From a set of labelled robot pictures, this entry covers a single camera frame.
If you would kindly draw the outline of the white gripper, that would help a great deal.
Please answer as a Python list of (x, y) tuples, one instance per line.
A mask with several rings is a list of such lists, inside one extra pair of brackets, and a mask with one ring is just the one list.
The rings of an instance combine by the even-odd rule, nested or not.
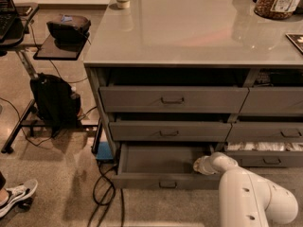
[(193, 170), (203, 175), (218, 174), (219, 170), (215, 161), (216, 157), (213, 156), (202, 156), (198, 158), (193, 164)]

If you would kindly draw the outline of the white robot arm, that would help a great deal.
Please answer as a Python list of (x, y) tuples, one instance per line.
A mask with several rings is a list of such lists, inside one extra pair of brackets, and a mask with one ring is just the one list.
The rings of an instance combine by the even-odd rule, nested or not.
[(220, 227), (269, 227), (269, 220), (288, 224), (297, 217), (298, 202), (291, 191), (240, 167), (223, 153), (198, 158), (193, 169), (221, 175)]

